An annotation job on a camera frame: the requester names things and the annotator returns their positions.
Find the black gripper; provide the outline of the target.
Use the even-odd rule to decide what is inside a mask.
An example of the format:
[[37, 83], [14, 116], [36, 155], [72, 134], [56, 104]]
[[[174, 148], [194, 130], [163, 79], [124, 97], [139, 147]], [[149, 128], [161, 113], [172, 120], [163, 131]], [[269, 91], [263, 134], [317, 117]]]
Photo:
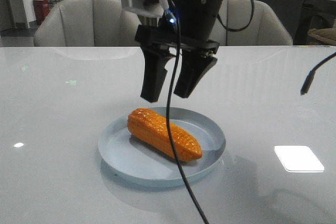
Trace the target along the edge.
[[169, 48], [182, 49], [182, 65], [174, 94], [188, 98], [202, 77], [217, 63], [219, 43], [213, 40], [202, 41], [164, 31], [159, 27], [139, 25], [135, 41], [140, 43], [144, 56], [144, 77], [141, 97], [149, 102], [157, 102], [165, 81], [166, 63], [174, 56]]

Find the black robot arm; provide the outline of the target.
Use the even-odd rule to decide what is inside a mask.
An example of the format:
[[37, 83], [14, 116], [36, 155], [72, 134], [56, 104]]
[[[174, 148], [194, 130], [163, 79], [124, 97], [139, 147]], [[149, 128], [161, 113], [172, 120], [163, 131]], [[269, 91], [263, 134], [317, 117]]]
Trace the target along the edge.
[[166, 63], [173, 57], [169, 48], [182, 54], [182, 65], [174, 94], [188, 98], [203, 76], [217, 63], [219, 43], [210, 34], [223, 0], [171, 0], [178, 19], [176, 28], [161, 18], [157, 27], [138, 26], [145, 68], [141, 97], [156, 102], [166, 77]]

